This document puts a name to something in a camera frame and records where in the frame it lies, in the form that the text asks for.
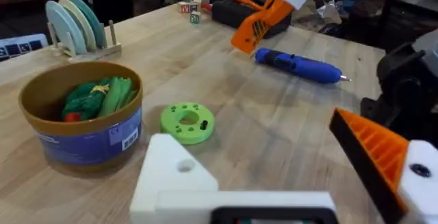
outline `white plate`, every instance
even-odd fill
[[[57,37],[64,45],[68,45],[67,32],[70,33],[75,44],[76,54],[85,54],[87,49],[85,40],[78,26],[68,12],[58,3],[54,1],[46,2],[47,19],[55,28]]]

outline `bowl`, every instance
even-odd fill
[[[138,90],[118,111],[88,121],[63,122],[65,98],[78,85],[104,77],[131,78]],[[131,69],[109,62],[82,62],[45,71],[21,91],[20,108],[44,152],[75,171],[102,171],[127,161],[142,132],[142,81]]]

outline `green donut toy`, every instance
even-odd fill
[[[195,145],[211,136],[214,115],[197,103],[177,103],[162,112],[160,126],[163,133],[172,135],[183,145]]]

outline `barcode label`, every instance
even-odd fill
[[[128,149],[138,138],[138,127],[122,141],[122,150]]]

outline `wooden tabletop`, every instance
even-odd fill
[[[128,66],[144,83],[143,134],[119,171],[78,176],[48,161],[18,107],[34,75],[66,63],[50,49],[0,63],[0,220],[9,224],[127,223],[147,141],[159,114],[180,101],[206,105],[216,128],[187,149],[223,190],[327,190],[340,223],[380,223],[359,177],[329,131],[334,107],[359,113],[380,92],[384,51],[290,27],[261,46],[334,64],[353,79],[321,85],[256,66],[234,49],[234,29],[205,15],[201,25],[170,6],[116,24],[123,51],[105,60]]]

